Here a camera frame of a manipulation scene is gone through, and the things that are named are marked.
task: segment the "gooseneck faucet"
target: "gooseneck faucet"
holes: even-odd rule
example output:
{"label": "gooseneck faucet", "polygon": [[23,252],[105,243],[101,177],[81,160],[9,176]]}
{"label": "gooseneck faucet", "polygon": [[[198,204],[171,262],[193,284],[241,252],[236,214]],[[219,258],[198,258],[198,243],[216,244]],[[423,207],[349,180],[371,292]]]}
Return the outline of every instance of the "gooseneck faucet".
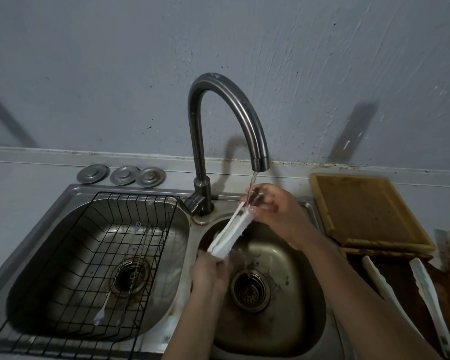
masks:
{"label": "gooseneck faucet", "polygon": [[192,214],[199,211],[201,215],[207,215],[213,211],[210,178],[207,177],[205,170],[204,139],[200,114],[202,98],[207,91],[214,91],[222,97],[238,119],[250,151],[253,171],[264,172],[270,167],[264,130],[245,93],[234,82],[221,74],[205,73],[199,76],[192,83],[188,93],[188,123],[197,176],[193,180],[195,193],[185,201],[185,205]]}

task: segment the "drain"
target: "drain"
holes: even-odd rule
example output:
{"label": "drain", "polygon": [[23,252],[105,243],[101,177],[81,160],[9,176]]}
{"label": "drain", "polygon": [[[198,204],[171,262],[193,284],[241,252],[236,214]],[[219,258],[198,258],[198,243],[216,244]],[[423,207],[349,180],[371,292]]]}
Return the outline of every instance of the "drain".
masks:
{"label": "drain", "polygon": [[131,258],[117,266],[110,278],[110,286],[117,296],[126,297],[139,292],[147,282],[150,266],[145,260]]}
{"label": "drain", "polygon": [[270,285],[261,272],[245,269],[233,277],[230,294],[238,308],[254,314],[270,302]]}

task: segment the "drain cover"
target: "drain cover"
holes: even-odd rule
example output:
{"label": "drain cover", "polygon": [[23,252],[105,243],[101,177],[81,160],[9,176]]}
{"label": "drain cover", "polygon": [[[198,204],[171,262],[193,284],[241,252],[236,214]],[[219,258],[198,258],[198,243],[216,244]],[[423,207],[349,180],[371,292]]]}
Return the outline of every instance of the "drain cover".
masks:
{"label": "drain cover", "polygon": [[256,270],[238,272],[230,283],[230,294],[238,308],[252,314],[262,311],[270,302],[268,281]]}
{"label": "drain cover", "polygon": [[126,260],[121,267],[117,266],[110,278],[110,285],[113,286],[112,290],[118,296],[135,294],[144,287],[149,273],[150,266],[146,261],[131,258]]}

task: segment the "black wire rack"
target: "black wire rack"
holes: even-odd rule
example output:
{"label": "black wire rack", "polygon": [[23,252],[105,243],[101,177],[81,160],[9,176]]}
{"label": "black wire rack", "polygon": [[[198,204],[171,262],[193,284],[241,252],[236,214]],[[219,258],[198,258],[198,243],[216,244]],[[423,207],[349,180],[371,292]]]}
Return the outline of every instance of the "black wire rack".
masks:
{"label": "black wire rack", "polygon": [[68,214],[9,292],[0,352],[131,359],[178,199],[100,192]]}

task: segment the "wall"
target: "wall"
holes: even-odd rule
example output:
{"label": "wall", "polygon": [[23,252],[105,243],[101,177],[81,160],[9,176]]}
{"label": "wall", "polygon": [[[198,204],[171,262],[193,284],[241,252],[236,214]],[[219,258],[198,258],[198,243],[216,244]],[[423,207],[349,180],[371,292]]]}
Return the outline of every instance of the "wall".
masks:
{"label": "wall", "polygon": [[[273,160],[450,170],[450,0],[0,0],[0,145],[191,156],[204,72]],[[247,157],[202,114],[207,156]]]}

